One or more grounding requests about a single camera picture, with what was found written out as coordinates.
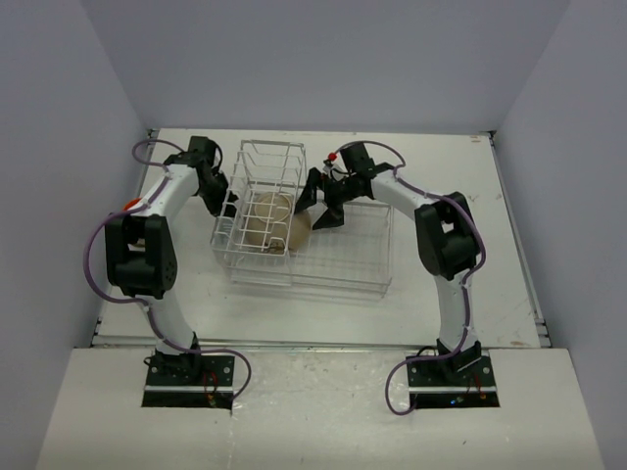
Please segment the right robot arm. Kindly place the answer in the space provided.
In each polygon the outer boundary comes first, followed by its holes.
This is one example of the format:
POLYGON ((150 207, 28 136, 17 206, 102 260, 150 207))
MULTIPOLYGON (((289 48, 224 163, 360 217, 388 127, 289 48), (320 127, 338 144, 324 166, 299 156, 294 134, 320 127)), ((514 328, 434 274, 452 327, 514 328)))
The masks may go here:
POLYGON ((398 165, 376 163, 368 153, 369 145, 399 154, 371 140, 343 145, 329 154, 322 169, 309 170, 294 212, 323 201, 325 211, 313 229, 337 228, 345 221, 344 205, 366 197, 413 222, 418 256, 434 278, 440 311, 437 353, 426 359, 437 362, 438 375, 445 383, 457 385, 471 374, 472 363, 481 355, 470 289, 473 274, 486 260, 484 242, 462 193, 440 195, 408 183, 401 176, 407 165, 404 158, 399 158, 398 165))

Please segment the orange plastic bowl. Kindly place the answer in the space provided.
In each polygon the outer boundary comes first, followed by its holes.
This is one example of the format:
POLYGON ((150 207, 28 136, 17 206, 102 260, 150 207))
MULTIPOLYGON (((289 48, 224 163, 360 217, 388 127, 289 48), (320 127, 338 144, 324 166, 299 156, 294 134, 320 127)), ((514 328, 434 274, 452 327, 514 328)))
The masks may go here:
POLYGON ((129 210, 135 208, 141 201, 142 201, 141 198, 133 199, 133 200, 129 201, 122 209, 124 211, 129 211, 129 210))

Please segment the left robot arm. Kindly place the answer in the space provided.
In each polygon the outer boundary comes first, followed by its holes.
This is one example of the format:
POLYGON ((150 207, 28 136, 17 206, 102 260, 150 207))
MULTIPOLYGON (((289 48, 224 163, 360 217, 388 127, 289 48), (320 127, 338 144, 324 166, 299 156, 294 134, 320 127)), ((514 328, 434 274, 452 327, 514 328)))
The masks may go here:
POLYGON ((148 365, 183 385, 202 377, 204 361, 173 291, 178 263, 169 224, 193 197, 212 216, 236 215, 237 197, 228 190, 222 160, 217 142, 191 137, 185 150, 177 148, 158 165, 162 179, 104 225, 108 280, 123 294, 118 302, 140 304, 158 339, 148 365))

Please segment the large beige ceramic bowl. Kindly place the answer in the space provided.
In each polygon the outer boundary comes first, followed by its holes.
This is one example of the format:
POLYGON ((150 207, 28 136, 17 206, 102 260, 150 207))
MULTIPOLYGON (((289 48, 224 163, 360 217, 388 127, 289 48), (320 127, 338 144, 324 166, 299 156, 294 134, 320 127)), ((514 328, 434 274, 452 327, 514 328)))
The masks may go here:
POLYGON ((294 198, 288 193, 258 195, 242 224, 246 244, 273 254, 301 249, 309 241, 313 223, 307 210, 294 213, 293 204, 294 198))

